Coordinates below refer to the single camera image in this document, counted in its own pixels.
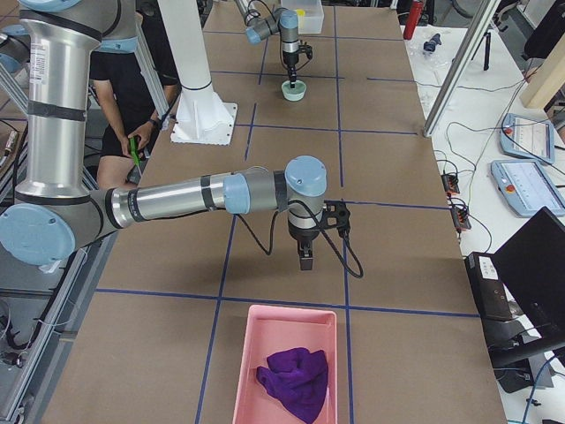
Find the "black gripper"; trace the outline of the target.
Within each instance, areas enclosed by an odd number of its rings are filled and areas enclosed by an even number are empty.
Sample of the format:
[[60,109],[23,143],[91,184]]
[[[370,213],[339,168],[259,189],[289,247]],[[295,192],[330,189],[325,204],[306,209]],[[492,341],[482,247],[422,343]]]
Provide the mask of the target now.
[[297,240],[299,266],[302,271],[313,269],[313,240],[301,238]]
[[282,53],[282,61],[287,67],[289,86],[295,87],[298,79],[296,66],[299,62],[299,54],[297,52],[284,51]]

